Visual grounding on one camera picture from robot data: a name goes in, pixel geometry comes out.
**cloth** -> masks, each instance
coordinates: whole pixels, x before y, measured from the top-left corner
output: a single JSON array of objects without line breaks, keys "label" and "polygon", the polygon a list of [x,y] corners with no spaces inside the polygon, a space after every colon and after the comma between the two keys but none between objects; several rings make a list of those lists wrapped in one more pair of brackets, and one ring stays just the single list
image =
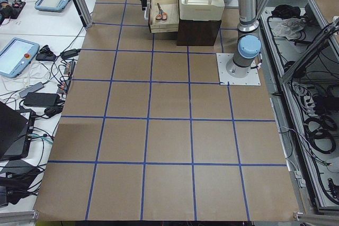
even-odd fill
[{"label": "cloth", "polygon": [[298,39],[300,37],[299,31],[305,27],[304,22],[298,18],[290,18],[282,20],[273,29],[273,34],[276,37],[286,37],[288,40]]}]

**scissors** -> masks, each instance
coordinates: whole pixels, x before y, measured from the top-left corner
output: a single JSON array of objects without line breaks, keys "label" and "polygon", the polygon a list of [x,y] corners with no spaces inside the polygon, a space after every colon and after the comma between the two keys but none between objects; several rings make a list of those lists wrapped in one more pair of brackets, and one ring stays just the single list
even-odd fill
[{"label": "scissors", "polygon": [[167,13],[165,13],[165,12],[161,9],[159,3],[157,3],[157,5],[158,5],[158,8],[159,8],[159,13],[158,13],[157,16],[155,16],[155,20],[156,20],[156,21],[166,21],[166,20],[167,20]]}]

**desk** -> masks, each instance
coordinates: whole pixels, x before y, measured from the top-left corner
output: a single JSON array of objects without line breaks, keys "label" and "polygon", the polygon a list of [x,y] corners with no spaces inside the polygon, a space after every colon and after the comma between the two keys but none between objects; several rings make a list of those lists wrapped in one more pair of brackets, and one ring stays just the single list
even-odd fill
[{"label": "desk", "polygon": [[[0,27],[3,34],[76,36],[82,27],[81,20],[70,1],[61,13],[41,12],[34,8],[36,0],[24,0],[26,6],[17,20]],[[88,10],[93,11],[95,0],[85,0]]]},{"label": "desk", "polygon": [[262,73],[260,87],[218,83],[215,53],[235,51],[237,10],[214,47],[178,47],[149,33],[136,0],[97,1],[117,15],[94,13],[86,34],[40,220],[292,220]]},{"label": "desk", "polygon": [[[75,38],[79,33],[82,24],[74,4],[70,2],[64,12],[62,13],[45,13],[39,12],[34,9],[34,2],[31,0],[26,0],[27,5],[20,14],[17,20],[11,20],[8,25],[3,25],[0,27],[0,48],[4,48],[6,44],[13,37],[19,37],[29,41],[36,42],[43,47],[48,44],[50,49],[58,55],[62,52]],[[95,0],[86,0],[89,5],[90,10],[93,10]],[[85,30],[82,34],[74,41],[71,48],[81,48],[84,41]],[[22,74],[18,78],[26,77],[29,74],[30,66],[26,67]],[[33,63],[34,68],[32,68],[31,73],[36,74],[41,77],[46,73],[46,69],[39,64]],[[18,90],[23,88],[22,83],[17,83],[13,79],[3,78],[6,88],[10,90]],[[30,80],[30,85],[33,85],[39,81],[46,81],[45,79],[33,79]],[[8,91],[4,87],[2,81],[0,81],[0,94],[7,93]],[[55,93],[57,91],[57,85],[53,82],[49,82],[45,85],[45,88],[40,92],[43,93]],[[8,104],[10,107],[15,108],[14,103]],[[43,108],[32,108],[38,114],[43,112]],[[36,120],[35,127],[46,130],[49,133],[52,133],[60,119],[60,114],[53,117],[50,120]],[[47,162],[50,154],[51,145],[45,142],[44,151],[41,163],[44,164]],[[34,141],[31,143],[28,156],[24,161],[30,163],[31,165],[36,165],[40,159],[42,153],[42,142]],[[5,166],[6,162],[0,163],[1,166]],[[33,185],[41,180],[42,174],[40,174]],[[33,209],[35,204],[36,197],[29,196],[27,198],[21,199],[16,205],[9,204],[7,207],[0,209],[0,213],[7,212],[21,212],[29,211]]]}]

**metal mounting plate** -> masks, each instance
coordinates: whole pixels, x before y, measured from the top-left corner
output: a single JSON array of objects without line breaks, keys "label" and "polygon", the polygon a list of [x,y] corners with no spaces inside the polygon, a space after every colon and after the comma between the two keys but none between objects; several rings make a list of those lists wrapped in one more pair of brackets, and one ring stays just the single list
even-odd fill
[{"label": "metal mounting plate", "polygon": [[251,69],[244,78],[236,78],[230,75],[226,70],[228,60],[233,57],[232,53],[217,53],[217,62],[219,70],[219,81],[221,85],[242,85],[242,86],[260,86],[260,79],[257,69]]}]

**white plastic container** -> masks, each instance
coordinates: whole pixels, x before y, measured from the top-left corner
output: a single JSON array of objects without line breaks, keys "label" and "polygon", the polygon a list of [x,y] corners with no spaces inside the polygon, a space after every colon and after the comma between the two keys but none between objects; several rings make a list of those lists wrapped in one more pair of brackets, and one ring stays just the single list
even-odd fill
[{"label": "white plastic container", "polygon": [[181,20],[220,21],[224,0],[179,0]]}]

